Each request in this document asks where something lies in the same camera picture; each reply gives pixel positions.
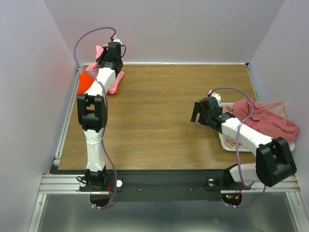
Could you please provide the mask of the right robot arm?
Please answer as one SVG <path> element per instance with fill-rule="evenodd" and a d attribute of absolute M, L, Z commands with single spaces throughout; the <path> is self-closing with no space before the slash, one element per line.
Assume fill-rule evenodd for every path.
<path fill-rule="evenodd" d="M 272 138 L 242 124 L 233 114 L 224 113 L 215 97 L 208 96 L 195 102 L 191 122 L 209 126 L 233 138 L 237 145 L 245 146 L 254 154 L 255 163 L 237 163 L 226 169 L 222 183 L 228 189 L 239 183 L 250 187 L 255 181 L 272 187 L 297 171 L 290 146 L 284 138 Z"/>

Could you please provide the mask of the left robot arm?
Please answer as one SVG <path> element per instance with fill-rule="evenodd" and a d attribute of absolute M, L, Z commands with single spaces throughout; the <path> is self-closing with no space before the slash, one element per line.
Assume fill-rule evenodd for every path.
<path fill-rule="evenodd" d="M 87 165 L 80 181 L 85 186 L 103 190 L 107 186 L 106 164 L 102 146 L 103 134 L 108 120 L 106 93 L 120 73 L 123 62 L 122 43 L 109 42 L 97 58 L 98 74 L 90 88 L 77 96 L 78 122 L 86 139 Z"/>

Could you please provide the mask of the pink t shirt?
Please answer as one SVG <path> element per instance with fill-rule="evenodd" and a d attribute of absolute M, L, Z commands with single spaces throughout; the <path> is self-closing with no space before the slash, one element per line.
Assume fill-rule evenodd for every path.
<path fill-rule="evenodd" d="M 103 49 L 106 48 L 106 47 L 107 47 L 107 45 L 104 45 L 104 46 L 96 45 L 96 58 L 100 57 L 100 55 L 103 52 Z M 99 64 L 95 61 L 95 62 L 91 63 L 87 67 L 86 70 L 89 71 L 93 76 L 97 77 L 98 72 L 99 72 Z M 119 74 L 117 75 L 117 78 L 110 85 L 110 87 L 108 89 L 108 94 L 115 95 L 115 94 L 118 93 L 118 85 L 119 85 L 121 79 L 124 77 L 124 75 L 125 75 L 125 73 L 123 71 L 119 72 Z M 93 79 L 92 76 L 85 73 L 84 81 L 85 81 L 85 91 L 86 91 L 90 88 L 90 86 L 94 82 L 94 79 Z"/>

